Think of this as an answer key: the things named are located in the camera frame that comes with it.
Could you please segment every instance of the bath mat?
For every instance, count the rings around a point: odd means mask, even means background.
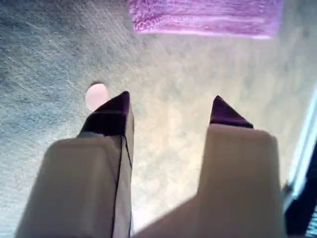
[[[140,33],[270,38],[278,31],[283,0],[128,0]]]

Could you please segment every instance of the pink towel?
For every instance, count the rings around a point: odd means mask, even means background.
[[[128,0],[140,33],[234,35],[269,38],[277,31],[283,0]]]

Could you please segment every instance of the pink circle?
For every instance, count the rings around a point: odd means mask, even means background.
[[[109,94],[106,86],[102,83],[96,83],[88,88],[85,96],[86,106],[89,110],[95,111],[98,107],[109,100]]]

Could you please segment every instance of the purple towel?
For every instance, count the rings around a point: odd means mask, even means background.
[[[234,35],[269,38],[277,31],[283,0],[128,0],[140,33]]]
[[[253,125],[240,116],[220,96],[216,96],[212,104],[210,124],[223,124],[253,128]]]

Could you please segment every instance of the gray carpet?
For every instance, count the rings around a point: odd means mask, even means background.
[[[0,237],[13,236],[45,149],[78,133],[94,81],[132,96],[137,230],[195,193],[218,94],[278,138],[283,183],[317,81],[316,10],[286,1],[280,33],[261,41],[137,35],[123,0],[0,1]]]

